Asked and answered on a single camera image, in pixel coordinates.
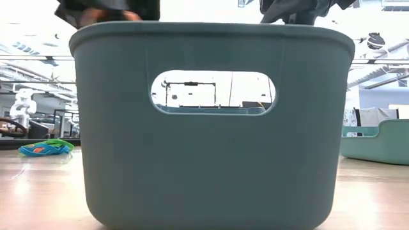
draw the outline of wall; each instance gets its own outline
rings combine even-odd
[[[409,91],[384,91],[375,89],[361,89],[359,91],[360,108],[379,107],[388,109],[389,105],[409,105]]]
[[[355,86],[350,88],[349,91],[346,92],[345,98],[345,109],[359,109],[360,107],[360,97],[359,97],[359,87]]]

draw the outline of clothing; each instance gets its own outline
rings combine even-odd
[[[286,24],[313,25],[317,17],[325,17],[338,4],[345,10],[355,0],[260,0],[261,23],[282,19]]]
[[[343,127],[357,127],[357,115],[355,114],[355,109],[345,109],[344,110],[344,120]],[[347,137],[356,137],[358,133],[347,133]]]
[[[129,20],[124,11],[132,12],[141,20],[159,20],[160,0],[58,0],[55,15],[80,29],[83,16],[89,9],[98,11],[98,18],[94,22],[113,20]]]
[[[387,119],[397,119],[396,109],[360,109],[359,114],[360,124],[362,127],[377,127],[381,121]]]

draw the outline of storage bin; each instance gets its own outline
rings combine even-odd
[[[354,44],[308,26],[109,22],[72,36],[86,197],[113,229],[313,229],[332,206]],[[260,72],[263,114],[169,114],[168,70]]]
[[[354,127],[351,131],[362,132],[364,136],[343,137],[341,139],[343,157],[409,165],[409,152],[406,148],[409,119],[388,119],[379,123],[378,127]]]

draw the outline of window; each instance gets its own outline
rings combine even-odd
[[[409,119],[409,105],[389,105],[389,109],[398,109],[399,119]]]

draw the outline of wooden floor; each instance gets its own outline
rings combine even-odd
[[[84,197],[81,151],[0,151],[0,230],[103,230]],[[332,213],[318,229],[409,229],[409,167],[342,158]]]

